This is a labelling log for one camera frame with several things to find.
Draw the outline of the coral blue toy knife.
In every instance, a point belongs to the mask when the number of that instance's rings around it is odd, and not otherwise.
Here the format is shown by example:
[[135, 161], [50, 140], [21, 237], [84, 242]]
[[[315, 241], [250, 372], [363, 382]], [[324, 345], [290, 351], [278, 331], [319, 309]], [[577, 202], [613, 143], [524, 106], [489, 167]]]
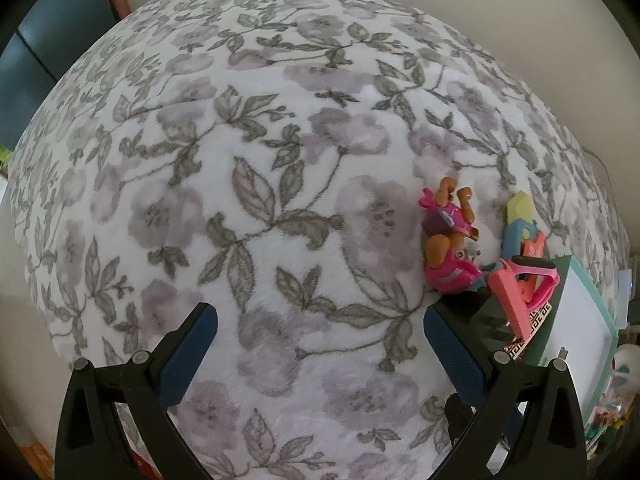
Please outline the coral blue toy knife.
[[513, 272], [510, 268], [491, 272], [487, 284], [491, 292], [497, 296], [515, 338], [529, 340], [532, 333], [530, 315], [533, 312], [527, 311]]

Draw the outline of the pink kids watch band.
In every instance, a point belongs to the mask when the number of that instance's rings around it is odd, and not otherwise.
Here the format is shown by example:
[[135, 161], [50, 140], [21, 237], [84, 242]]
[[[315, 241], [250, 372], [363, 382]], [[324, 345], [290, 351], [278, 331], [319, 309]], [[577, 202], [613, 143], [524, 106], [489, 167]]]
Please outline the pink kids watch band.
[[543, 307], [560, 282], [556, 265], [546, 258], [513, 256], [508, 265], [516, 278], [521, 297], [528, 312]]

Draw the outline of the pink puppy toy figure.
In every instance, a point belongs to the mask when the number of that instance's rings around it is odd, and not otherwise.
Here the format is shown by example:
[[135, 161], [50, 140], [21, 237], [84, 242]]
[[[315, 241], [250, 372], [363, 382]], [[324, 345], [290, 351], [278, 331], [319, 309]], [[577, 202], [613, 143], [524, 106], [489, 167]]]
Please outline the pink puppy toy figure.
[[456, 179], [443, 177], [436, 191], [424, 188], [418, 201], [425, 214], [424, 273], [441, 294], [464, 292], [484, 278], [475, 263], [480, 231], [474, 226], [472, 196], [470, 188], [458, 188]]

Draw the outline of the black power adapter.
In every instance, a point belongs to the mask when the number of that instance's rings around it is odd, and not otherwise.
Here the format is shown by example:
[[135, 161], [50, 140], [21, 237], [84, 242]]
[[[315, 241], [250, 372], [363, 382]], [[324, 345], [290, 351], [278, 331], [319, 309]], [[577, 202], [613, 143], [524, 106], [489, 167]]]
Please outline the black power adapter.
[[488, 292], [444, 295], [435, 309], [473, 356], [506, 351], [516, 341], [497, 297]]

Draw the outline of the white usb charger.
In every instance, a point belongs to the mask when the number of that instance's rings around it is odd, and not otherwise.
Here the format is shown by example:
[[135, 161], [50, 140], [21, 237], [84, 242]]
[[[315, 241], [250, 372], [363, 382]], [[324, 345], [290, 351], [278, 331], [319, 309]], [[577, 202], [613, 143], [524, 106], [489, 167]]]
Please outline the white usb charger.
[[568, 370], [567, 357], [568, 349], [562, 346], [557, 352], [550, 354], [549, 359], [547, 360], [547, 365], [559, 370], [560, 372]]

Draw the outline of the teal shallow box tray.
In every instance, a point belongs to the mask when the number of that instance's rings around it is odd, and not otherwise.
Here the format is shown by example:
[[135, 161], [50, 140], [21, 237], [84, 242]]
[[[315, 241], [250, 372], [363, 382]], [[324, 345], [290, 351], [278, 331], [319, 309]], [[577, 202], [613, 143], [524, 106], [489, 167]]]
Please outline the teal shallow box tray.
[[523, 361], [546, 366], [567, 351], [582, 419], [588, 420], [605, 389], [617, 346], [617, 330], [590, 275], [573, 256], [554, 260], [560, 282], [551, 311], [529, 341]]

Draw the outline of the white power strip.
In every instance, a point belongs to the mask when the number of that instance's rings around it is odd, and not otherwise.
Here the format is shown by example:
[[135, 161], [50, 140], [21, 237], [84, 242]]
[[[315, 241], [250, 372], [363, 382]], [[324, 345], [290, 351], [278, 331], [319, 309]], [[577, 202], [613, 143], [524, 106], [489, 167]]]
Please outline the white power strip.
[[614, 324], [618, 330], [624, 330], [628, 325], [628, 308], [631, 297], [632, 271], [630, 269], [620, 270], [614, 310]]

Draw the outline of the floral fleece blanket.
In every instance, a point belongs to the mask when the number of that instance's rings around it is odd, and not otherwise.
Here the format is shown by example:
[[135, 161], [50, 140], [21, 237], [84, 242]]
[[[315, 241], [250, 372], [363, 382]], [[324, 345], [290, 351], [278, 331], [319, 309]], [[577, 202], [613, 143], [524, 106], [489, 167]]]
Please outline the floral fleece blanket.
[[62, 77], [9, 199], [66, 361], [125, 362], [201, 301], [171, 417], [217, 479], [425, 479], [450, 381], [424, 338], [424, 188], [473, 191], [480, 262], [533, 200], [607, 306], [628, 235], [582, 148], [481, 46], [393, 0], [151, 0]]

